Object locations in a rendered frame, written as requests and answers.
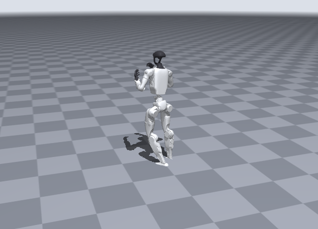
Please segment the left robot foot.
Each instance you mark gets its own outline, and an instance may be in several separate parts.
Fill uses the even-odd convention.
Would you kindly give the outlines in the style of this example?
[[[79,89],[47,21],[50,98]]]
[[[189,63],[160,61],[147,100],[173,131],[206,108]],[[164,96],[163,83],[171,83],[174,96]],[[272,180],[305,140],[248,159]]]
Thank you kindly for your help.
[[[163,165],[163,166],[168,166],[168,163],[161,164],[160,162],[156,162],[156,164]]]

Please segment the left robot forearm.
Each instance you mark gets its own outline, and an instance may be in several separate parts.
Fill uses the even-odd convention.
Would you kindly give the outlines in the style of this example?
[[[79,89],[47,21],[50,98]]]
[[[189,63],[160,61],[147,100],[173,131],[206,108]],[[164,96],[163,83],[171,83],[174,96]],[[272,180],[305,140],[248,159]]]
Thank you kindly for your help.
[[[138,81],[135,80],[135,83],[136,83],[136,89],[139,89],[141,84],[140,79]]]

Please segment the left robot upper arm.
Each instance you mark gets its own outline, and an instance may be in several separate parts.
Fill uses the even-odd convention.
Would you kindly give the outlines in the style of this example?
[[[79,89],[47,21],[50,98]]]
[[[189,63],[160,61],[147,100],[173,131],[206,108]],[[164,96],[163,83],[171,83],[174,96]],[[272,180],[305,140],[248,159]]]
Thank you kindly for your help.
[[[144,71],[144,76],[142,78],[141,84],[140,84],[140,88],[138,89],[139,91],[144,91],[145,90],[145,85],[148,82],[148,79],[153,75],[154,73],[154,69],[146,69]]]

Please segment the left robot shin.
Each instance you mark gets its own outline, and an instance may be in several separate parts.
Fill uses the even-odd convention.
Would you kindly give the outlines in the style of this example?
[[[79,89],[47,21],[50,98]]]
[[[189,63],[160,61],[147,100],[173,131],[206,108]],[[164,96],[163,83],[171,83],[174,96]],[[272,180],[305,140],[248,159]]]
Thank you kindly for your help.
[[[149,137],[148,142],[149,142],[153,152],[155,153],[155,155],[157,155],[157,158],[159,159],[161,164],[164,164],[165,160],[164,160],[163,155],[162,155],[160,143],[156,142],[156,140],[153,136]]]

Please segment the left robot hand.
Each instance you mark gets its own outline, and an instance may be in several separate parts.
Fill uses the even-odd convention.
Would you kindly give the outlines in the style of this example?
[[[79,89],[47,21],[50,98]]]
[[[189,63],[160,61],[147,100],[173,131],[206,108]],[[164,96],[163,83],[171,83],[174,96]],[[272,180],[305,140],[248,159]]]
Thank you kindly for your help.
[[[136,81],[139,80],[138,75],[140,75],[140,74],[138,74],[139,73],[138,71],[139,71],[138,69],[135,70],[135,79],[134,80],[136,80]]]

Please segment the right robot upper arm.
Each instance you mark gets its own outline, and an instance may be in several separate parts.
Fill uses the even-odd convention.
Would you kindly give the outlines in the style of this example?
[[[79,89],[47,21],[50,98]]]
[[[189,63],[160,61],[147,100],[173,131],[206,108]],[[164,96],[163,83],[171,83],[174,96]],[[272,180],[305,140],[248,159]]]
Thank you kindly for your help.
[[[172,78],[172,71],[168,70],[168,88],[173,86],[173,78]]]

